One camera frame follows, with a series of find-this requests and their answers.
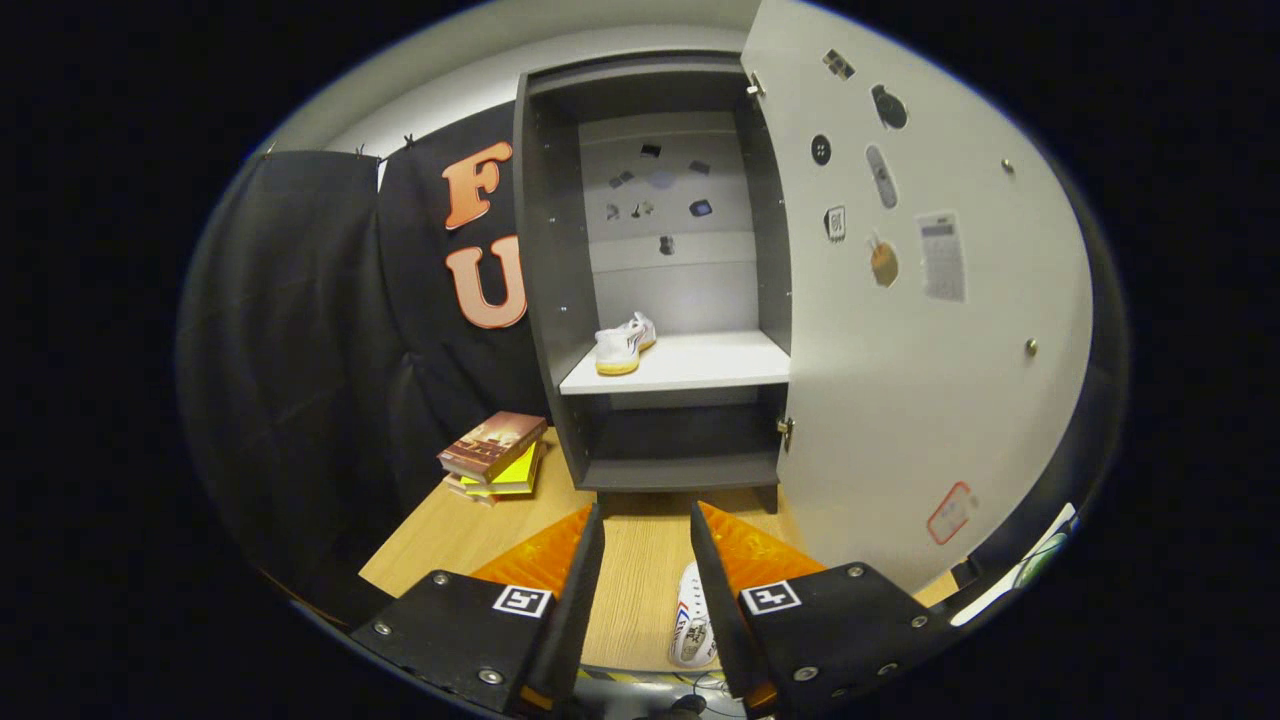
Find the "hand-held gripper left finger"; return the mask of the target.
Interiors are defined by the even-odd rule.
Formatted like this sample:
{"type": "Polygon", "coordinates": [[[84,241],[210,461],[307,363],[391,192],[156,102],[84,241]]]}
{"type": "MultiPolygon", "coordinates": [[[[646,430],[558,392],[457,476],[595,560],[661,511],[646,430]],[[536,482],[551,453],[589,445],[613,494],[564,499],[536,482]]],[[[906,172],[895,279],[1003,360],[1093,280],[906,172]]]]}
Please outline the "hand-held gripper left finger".
{"type": "Polygon", "coordinates": [[[570,716],[604,551],[590,503],[477,570],[429,571],[349,644],[477,716],[570,716]]]}

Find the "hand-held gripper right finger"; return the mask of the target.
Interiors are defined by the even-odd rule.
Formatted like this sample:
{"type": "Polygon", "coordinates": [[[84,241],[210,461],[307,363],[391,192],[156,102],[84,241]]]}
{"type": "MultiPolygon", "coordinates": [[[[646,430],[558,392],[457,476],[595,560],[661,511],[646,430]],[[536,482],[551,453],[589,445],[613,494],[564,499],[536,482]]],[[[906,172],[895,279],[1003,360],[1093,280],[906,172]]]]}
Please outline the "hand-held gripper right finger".
{"type": "Polygon", "coordinates": [[[749,714],[836,714],[960,641],[867,562],[827,568],[696,501],[691,546],[728,693],[749,714]]]}

